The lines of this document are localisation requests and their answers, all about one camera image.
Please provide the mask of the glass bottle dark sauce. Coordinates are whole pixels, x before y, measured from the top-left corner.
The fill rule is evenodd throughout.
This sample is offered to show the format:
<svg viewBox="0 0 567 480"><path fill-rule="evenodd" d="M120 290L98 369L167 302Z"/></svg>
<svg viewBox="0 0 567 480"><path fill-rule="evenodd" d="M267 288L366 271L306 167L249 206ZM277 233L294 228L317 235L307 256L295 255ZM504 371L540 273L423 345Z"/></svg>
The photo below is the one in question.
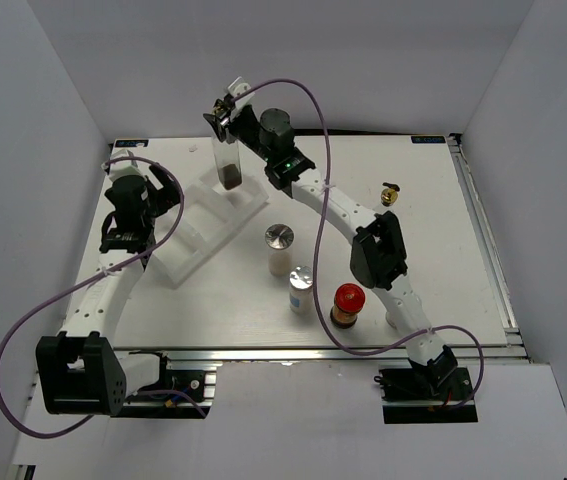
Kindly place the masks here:
<svg viewBox="0 0 567 480"><path fill-rule="evenodd" d="M211 141L219 181L226 191L233 190L242 184L239 144L221 141L215 135Z"/></svg>

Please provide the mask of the glass bottle clear liquid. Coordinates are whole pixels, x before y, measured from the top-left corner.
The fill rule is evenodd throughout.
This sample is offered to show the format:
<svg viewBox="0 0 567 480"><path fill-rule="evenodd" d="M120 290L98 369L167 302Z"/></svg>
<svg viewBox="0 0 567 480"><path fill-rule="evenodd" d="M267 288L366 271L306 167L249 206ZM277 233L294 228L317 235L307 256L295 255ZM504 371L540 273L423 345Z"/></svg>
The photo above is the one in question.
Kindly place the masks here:
<svg viewBox="0 0 567 480"><path fill-rule="evenodd" d="M400 186L394 183L384 182L381 192L381 204L385 207L393 206L398 200Z"/></svg>

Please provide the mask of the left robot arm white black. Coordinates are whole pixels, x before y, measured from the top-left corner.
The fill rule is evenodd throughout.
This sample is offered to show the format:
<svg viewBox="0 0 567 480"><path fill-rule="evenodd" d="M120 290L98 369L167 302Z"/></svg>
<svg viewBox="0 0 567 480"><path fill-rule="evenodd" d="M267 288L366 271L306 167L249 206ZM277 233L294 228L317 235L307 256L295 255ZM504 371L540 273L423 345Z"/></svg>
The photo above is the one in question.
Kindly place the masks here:
<svg viewBox="0 0 567 480"><path fill-rule="evenodd" d="M95 277L59 332L36 346L44 404L51 414L114 417L137 391L162 399L174 387L174 374L159 354L118 357L111 341L159 244L155 221L179 206L183 194L174 176L156 163L143 174L136 160L127 158L110 162L106 171L111 185L105 197L113 209L101 226Z"/></svg>

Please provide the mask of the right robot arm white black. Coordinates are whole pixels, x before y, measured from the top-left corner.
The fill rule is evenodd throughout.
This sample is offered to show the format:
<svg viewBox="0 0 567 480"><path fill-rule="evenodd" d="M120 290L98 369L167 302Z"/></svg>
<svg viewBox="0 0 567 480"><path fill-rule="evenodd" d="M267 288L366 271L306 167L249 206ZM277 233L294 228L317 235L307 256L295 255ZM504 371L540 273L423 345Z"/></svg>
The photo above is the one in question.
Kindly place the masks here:
<svg viewBox="0 0 567 480"><path fill-rule="evenodd" d="M203 117L218 141L237 140L263 160L265 175L276 190L314 210L321 225L331 224L343 235L351 246L351 273L381 301L403 338L416 390L429 399L447 391L458 362L412 288L398 217L392 211L375 213L329 186L296 146L287 112L270 108L256 115L251 106L238 107L225 98Z"/></svg>

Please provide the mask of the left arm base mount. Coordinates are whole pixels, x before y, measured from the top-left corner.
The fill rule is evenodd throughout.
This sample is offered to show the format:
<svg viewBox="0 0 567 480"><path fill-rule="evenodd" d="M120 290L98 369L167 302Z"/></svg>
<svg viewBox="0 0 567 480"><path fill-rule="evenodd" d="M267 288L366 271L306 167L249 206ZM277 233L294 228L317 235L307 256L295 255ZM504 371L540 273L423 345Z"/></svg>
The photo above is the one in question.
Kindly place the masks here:
<svg viewBox="0 0 567 480"><path fill-rule="evenodd" d="M211 408L211 371L173 362L166 352L131 352L120 358L126 393L118 418L202 420Z"/></svg>

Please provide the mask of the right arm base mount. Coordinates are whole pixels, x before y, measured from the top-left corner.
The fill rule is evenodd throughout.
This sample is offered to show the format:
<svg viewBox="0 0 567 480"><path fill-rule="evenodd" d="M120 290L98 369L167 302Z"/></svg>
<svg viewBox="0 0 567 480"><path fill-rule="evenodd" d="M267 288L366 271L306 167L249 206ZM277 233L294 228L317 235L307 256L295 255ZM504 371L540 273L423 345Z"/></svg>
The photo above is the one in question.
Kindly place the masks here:
<svg viewBox="0 0 567 480"><path fill-rule="evenodd" d="M381 393L385 424L478 422L475 403L468 399L473 385L466 368L457 368L434 390L410 368L381 369L374 382Z"/></svg>

